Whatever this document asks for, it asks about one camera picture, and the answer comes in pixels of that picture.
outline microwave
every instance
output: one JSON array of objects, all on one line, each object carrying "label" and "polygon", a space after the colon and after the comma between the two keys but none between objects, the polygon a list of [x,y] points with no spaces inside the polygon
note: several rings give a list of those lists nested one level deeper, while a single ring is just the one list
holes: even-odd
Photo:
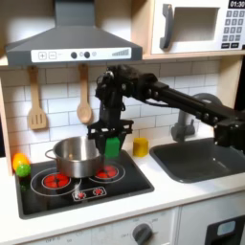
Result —
[{"label": "microwave", "polygon": [[245,0],[155,0],[152,54],[245,49]]}]

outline toy kitchen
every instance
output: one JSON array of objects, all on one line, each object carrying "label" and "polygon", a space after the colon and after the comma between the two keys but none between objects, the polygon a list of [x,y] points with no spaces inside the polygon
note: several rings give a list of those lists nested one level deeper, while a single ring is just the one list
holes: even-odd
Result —
[{"label": "toy kitchen", "polygon": [[245,244],[244,18],[2,0],[0,244]]}]

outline pot handle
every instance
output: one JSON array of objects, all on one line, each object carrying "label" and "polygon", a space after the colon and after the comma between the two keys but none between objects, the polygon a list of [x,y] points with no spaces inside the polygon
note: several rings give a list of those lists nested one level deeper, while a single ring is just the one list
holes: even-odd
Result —
[{"label": "pot handle", "polygon": [[51,152],[51,151],[53,151],[53,150],[52,150],[52,149],[47,150],[47,151],[45,152],[45,156],[46,156],[47,158],[50,158],[50,159],[56,160],[56,158],[55,158],[55,157],[51,157],[51,156],[49,156],[49,155],[48,155],[48,153],[49,153],[49,152]]}]

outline microwave keypad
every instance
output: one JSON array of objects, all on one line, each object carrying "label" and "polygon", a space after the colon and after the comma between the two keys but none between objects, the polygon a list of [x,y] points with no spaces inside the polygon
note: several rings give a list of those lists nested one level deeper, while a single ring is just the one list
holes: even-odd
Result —
[{"label": "microwave keypad", "polygon": [[231,11],[226,13],[222,49],[237,49],[243,30],[245,11]]}]

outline microwave display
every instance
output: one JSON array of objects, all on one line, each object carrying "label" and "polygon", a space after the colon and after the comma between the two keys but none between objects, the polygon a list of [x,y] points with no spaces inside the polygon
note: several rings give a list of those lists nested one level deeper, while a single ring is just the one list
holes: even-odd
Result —
[{"label": "microwave display", "polygon": [[245,9],[245,1],[230,0],[229,9]]}]

